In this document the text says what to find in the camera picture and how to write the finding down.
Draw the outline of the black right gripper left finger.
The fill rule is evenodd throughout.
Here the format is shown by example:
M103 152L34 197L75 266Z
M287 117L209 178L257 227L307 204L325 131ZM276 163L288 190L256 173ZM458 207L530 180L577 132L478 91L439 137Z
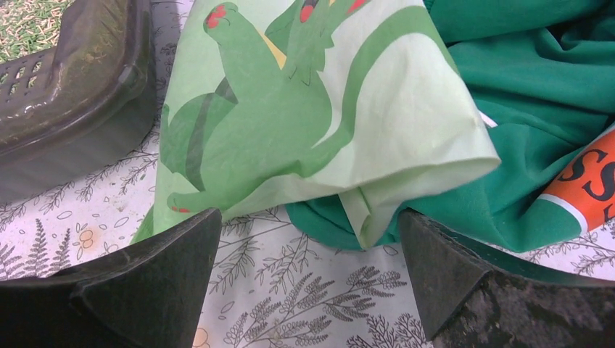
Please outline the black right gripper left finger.
M191 347L217 252L221 214L166 231L51 276L66 281L77 347Z

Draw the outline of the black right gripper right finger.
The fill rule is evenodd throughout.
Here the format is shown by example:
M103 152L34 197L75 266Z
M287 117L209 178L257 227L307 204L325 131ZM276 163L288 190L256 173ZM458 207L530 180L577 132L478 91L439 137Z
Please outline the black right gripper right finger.
M435 347L612 347L614 282L528 262L413 210L398 231Z

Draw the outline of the green cat litter bag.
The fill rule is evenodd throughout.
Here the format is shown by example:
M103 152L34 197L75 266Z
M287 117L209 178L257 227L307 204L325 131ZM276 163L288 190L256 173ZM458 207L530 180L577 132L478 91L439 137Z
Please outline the green cat litter bag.
M338 196L358 248L398 207L500 164L422 1L196 1L161 110L141 241Z

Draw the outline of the grey plastic litter box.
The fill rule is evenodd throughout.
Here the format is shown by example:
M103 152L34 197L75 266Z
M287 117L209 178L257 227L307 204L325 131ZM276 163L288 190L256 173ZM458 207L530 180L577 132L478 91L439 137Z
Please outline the grey plastic litter box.
M75 1L58 44L1 66L1 201L111 165L156 116L150 3Z

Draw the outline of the green cat litter pile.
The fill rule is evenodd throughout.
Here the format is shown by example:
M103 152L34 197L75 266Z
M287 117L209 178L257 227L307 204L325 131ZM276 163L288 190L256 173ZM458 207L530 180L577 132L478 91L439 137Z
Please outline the green cat litter pile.
M1 62L55 46L63 12L72 0L1 2Z

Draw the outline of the floral patterned mat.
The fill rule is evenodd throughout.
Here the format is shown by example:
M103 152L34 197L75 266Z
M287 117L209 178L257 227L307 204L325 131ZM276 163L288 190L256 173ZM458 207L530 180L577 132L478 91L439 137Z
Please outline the floral patterned mat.
M224 222L246 225L249 216L272 218L279 206L230 220L224 220L219 209L208 209L220 212L221 235ZM399 233L398 217L395 229ZM515 257L521 253L442 225ZM283 292L282 298L269 295L241 311L232 319L230 328L221 332L225 344L330 347L330 338L337 333L340 322L361 320L368 326L368 334L345 333L345 347L418 347L424 342L434 347L419 317L400 238L369 248L340 249L301 233L298 242L286 245L284 256L270 261L279 268L291 268L290 276L282 276L272 285L272 290ZM31 268L15 280L1 282L1 343L16 347L77 347L76 332L85 326L70 314L70 285L51 279L55 273L76 265L68 262L65 249L57 253L55 263L49 264L43 230L38 231L37 239L38 255Z

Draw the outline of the crumpled green garment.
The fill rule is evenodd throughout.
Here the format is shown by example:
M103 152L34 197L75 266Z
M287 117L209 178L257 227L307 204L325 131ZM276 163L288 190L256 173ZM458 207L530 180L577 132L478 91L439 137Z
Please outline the crumpled green garment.
M411 208L526 252L613 217L612 1L373 1L332 38L336 189L286 206L308 236L392 243Z

